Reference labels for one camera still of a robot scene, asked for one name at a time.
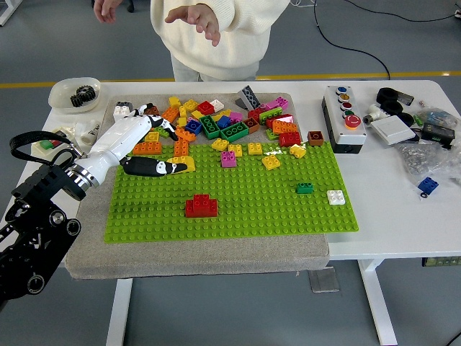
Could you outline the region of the person's right hand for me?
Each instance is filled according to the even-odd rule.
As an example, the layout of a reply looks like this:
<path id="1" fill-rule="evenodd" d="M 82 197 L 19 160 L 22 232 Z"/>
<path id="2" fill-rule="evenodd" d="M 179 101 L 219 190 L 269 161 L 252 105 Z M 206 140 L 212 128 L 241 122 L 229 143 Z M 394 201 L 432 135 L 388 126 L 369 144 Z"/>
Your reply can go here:
<path id="1" fill-rule="evenodd" d="M 117 0 L 95 0 L 93 10 L 96 18 L 101 23 L 112 24 L 116 20 L 116 9 L 121 4 Z"/>

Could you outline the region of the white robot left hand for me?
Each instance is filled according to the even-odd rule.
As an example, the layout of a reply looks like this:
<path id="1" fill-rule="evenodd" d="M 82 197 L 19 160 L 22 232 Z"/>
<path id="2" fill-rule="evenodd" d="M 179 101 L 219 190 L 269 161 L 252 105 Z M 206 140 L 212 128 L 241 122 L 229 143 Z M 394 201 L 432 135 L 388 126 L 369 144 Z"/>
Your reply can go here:
<path id="1" fill-rule="evenodd" d="M 163 128 L 174 141 L 178 140 L 176 128 L 163 117 L 133 113 L 117 120 L 97 140 L 87 157 L 76 160 L 73 172 L 79 174 L 85 184 L 98 187 L 104 182 L 108 170 L 119 165 L 126 174 L 142 177 L 162 177 L 186 171 L 187 165 L 182 163 L 173 164 L 143 156 L 127 157 L 149 130 L 156 127 Z"/>

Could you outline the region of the person's left hand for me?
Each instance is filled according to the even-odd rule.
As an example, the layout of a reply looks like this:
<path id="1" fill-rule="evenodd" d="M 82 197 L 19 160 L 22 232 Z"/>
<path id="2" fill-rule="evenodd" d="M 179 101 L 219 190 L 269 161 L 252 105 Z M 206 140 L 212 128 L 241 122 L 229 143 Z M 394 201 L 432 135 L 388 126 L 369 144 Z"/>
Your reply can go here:
<path id="1" fill-rule="evenodd" d="M 170 24 L 178 19 L 195 26 L 196 32 L 204 33 L 205 39 L 209 40 L 213 47 L 218 46 L 220 42 L 218 19 L 208 5 L 179 6 L 170 10 L 164 21 Z"/>

